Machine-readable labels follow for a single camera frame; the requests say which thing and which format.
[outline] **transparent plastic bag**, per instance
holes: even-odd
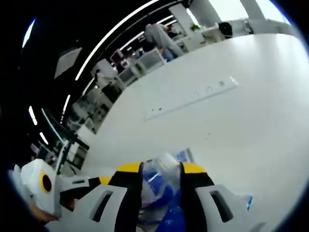
[[[253,196],[252,195],[248,195],[248,194],[245,194],[245,195],[238,195],[239,198],[246,203],[247,205],[247,210],[249,211],[250,207],[251,207],[251,204],[252,204],[252,199],[253,199]]]
[[[168,205],[180,189],[180,163],[170,154],[145,162],[143,165],[142,225],[159,224]]]

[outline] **white table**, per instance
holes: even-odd
[[[235,89],[144,121],[149,106],[232,76]],[[188,53],[127,88],[90,145],[84,170],[191,147],[216,184],[253,195],[273,229],[309,178],[309,60],[289,35],[237,37]]]

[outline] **person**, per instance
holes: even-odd
[[[98,84],[98,87],[101,89],[101,91],[105,94],[105,96],[112,103],[114,103],[117,100],[117,98],[119,97],[120,94],[118,93],[118,91],[113,86],[113,83],[111,81],[108,81],[108,79],[112,79],[112,78],[106,77],[99,69],[96,70],[95,78],[96,78],[96,82]]]
[[[148,24],[145,29],[145,38],[162,49],[162,56],[168,61],[183,55],[182,49],[168,36],[167,27],[162,24]]]
[[[176,37],[178,35],[177,33],[175,33],[173,31],[172,25],[169,25],[167,28],[168,28],[167,33],[168,33],[170,38],[173,39],[174,37]]]

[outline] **blue plastic bag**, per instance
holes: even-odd
[[[161,220],[155,232],[185,232],[185,218],[180,208],[181,191],[179,190],[169,204],[168,211]]]
[[[162,195],[144,209],[162,207],[172,200],[173,189],[170,185],[164,187],[165,180],[161,175],[158,175],[157,172],[144,172],[143,178],[147,181],[155,196],[158,196],[161,188],[164,188]]]
[[[252,199],[253,199],[253,196],[252,195],[238,195],[239,198],[244,201],[246,204],[247,204],[247,210],[249,211],[250,209],[250,206],[252,204]]]

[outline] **wall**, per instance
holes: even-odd
[[[194,0],[189,9],[201,25],[212,27],[215,23],[221,22],[220,17],[208,0]]]
[[[178,20],[187,35],[194,35],[194,32],[190,29],[193,21],[181,3],[170,7],[169,11]]]
[[[249,18],[264,19],[264,15],[255,0],[240,0]]]

